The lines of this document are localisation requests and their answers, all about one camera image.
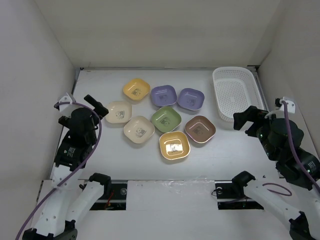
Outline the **brown panda plate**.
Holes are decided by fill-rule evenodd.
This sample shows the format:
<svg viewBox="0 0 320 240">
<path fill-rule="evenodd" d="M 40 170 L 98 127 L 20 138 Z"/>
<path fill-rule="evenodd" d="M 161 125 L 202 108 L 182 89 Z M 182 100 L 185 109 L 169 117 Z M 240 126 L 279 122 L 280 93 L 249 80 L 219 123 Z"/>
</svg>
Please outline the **brown panda plate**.
<svg viewBox="0 0 320 240">
<path fill-rule="evenodd" d="M 184 126 L 187 135 L 196 143 L 205 144 L 216 134 L 215 125 L 205 116 L 196 115 Z"/>
</svg>

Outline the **yellow panda plate back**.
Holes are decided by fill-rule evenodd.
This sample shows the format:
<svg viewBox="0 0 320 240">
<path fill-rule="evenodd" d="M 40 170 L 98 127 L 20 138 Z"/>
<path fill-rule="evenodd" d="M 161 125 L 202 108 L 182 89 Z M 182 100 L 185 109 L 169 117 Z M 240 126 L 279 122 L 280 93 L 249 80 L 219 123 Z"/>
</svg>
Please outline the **yellow panda plate back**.
<svg viewBox="0 0 320 240">
<path fill-rule="evenodd" d="M 141 101 L 148 95 L 151 86 L 141 78 L 134 78 L 129 81 L 122 89 L 123 93 L 133 101 Z"/>
</svg>

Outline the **purple plate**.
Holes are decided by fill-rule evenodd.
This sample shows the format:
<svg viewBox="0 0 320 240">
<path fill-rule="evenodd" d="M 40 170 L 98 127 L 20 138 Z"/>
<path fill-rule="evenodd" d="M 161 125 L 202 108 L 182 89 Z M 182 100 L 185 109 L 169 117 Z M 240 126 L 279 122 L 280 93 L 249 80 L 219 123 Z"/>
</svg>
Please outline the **purple plate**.
<svg viewBox="0 0 320 240">
<path fill-rule="evenodd" d="M 176 90 L 171 85 L 154 87 L 151 90 L 151 101 L 156 107 L 166 107 L 174 105 L 178 100 Z"/>
<path fill-rule="evenodd" d="M 205 100 L 205 95 L 193 88 L 184 88 L 180 91 L 177 103 L 180 107 L 190 110 L 198 111 L 202 108 Z"/>
</svg>

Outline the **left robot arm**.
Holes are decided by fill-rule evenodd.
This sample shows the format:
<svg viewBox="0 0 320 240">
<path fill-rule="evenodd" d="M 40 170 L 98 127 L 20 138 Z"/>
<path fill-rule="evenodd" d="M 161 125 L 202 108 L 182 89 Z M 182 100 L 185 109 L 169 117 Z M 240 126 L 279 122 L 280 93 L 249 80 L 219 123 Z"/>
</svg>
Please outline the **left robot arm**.
<svg viewBox="0 0 320 240">
<path fill-rule="evenodd" d="M 84 100 L 86 106 L 66 94 L 55 105 L 61 117 L 58 123 L 68 129 L 54 158 L 50 192 L 39 201 L 20 228 L 16 239 L 22 240 L 75 240 L 77 226 L 99 198 L 111 194 L 111 177 L 94 173 L 88 183 L 80 186 L 79 178 L 89 158 L 95 152 L 102 136 L 102 118 L 109 111 L 91 95 Z M 73 194 L 82 192 L 75 201 Z M 26 229 L 27 223 L 42 207 L 34 227 Z"/>
</svg>

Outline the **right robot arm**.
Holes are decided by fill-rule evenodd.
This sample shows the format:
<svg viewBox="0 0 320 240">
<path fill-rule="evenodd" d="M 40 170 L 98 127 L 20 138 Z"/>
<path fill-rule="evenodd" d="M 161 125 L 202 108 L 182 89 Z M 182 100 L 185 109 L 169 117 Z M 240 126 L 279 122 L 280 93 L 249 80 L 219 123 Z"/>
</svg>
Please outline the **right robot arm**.
<svg viewBox="0 0 320 240">
<path fill-rule="evenodd" d="M 299 200 L 299 208 L 291 206 L 278 194 L 267 189 L 248 171 L 242 171 L 231 181 L 231 191 L 237 197 L 248 197 L 276 217 L 293 240 L 320 238 L 320 161 L 301 148 L 304 132 L 290 120 L 286 104 L 284 117 L 278 118 L 265 110 L 250 106 L 234 113 L 233 128 L 240 130 L 247 122 L 252 125 L 245 133 L 257 138 L 267 158 L 285 179 Z"/>
</svg>

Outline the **cream panda plate front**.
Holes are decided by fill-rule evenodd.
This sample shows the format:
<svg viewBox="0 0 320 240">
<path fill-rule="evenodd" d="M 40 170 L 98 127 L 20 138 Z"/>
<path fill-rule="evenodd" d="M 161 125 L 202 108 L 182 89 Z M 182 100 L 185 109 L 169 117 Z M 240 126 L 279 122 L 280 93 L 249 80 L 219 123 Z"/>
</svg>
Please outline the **cream panda plate front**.
<svg viewBox="0 0 320 240">
<path fill-rule="evenodd" d="M 124 126 L 123 132 L 133 143 L 143 144 L 154 134 L 155 126 L 144 116 L 135 116 Z"/>
</svg>

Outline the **yellow plate front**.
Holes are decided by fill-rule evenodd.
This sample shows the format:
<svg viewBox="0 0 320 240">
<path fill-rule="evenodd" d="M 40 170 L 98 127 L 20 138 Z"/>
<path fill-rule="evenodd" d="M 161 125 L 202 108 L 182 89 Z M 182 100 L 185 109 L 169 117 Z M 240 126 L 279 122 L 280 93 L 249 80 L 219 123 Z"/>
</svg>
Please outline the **yellow plate front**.
<svg viewBox="0 0 320 240">
<path fill-rule="evenodd" d="M 159 148 L 162 156 L 169 161 L 183 159 L 191 151 L 188 137 L 181 131 L 162 134 L 159 138 Z"/>
</svg>

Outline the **cream panda plate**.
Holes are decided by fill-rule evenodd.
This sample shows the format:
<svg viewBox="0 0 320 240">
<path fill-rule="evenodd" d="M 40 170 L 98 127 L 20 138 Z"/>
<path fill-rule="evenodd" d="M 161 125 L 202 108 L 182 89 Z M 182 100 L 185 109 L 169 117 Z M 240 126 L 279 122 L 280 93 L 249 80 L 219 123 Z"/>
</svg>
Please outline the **cream panda plate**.
<svg viewBox="0 0 320 240">
<path fill-rule="evenodd" d="M 144 116 L 135 116 L 124 126 L 123 132 L 133 143 L 143 144 L 154 134 L 155 126 Z"/>
<path fill-rule="evenodd" d="M 127 101 L 112 101 L 106 108 L 108 114 L 105 119 L 110 124 L 127 123 L 132 118 L 132 105 Z"/>
</svg>

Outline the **green panda plate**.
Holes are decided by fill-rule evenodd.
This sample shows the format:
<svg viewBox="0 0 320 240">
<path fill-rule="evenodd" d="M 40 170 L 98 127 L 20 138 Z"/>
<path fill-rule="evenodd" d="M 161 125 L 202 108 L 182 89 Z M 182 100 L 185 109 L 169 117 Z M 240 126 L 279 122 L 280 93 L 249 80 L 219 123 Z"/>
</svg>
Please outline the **green panda plate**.
<svg viewBox="0 0 320 240">
<path fill-rule="evenodd" d="M 164 106 L 152 115 L 151 122 L 161 133 L 168 133 L 180 125 L 182 117 L 172 107 Z"/>
</svg>

